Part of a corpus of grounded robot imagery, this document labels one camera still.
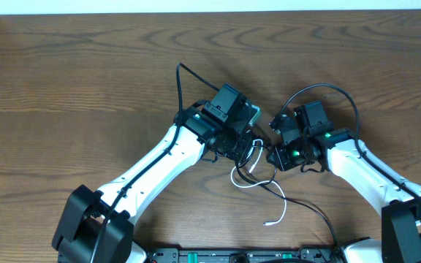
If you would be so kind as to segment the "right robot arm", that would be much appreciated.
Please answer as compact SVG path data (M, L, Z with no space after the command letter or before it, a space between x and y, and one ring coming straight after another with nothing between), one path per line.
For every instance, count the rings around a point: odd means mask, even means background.
M338 246L332 262L421 262L421 185L377 158L352 131L335 130L323 114L277 115L270 127L282 137L268 155L279 170L318 162L380 215L381 240L363 238Z

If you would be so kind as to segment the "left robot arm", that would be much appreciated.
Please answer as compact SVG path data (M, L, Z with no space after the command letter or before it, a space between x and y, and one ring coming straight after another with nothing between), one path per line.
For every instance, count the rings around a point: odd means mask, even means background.
M124 174L96 191L81 185L69 195L52 240L58 261L146 262L148 253L134 240L145 209L207 151L246 157L259 114L248 103L230 113L210 102L179 110L162 140Z

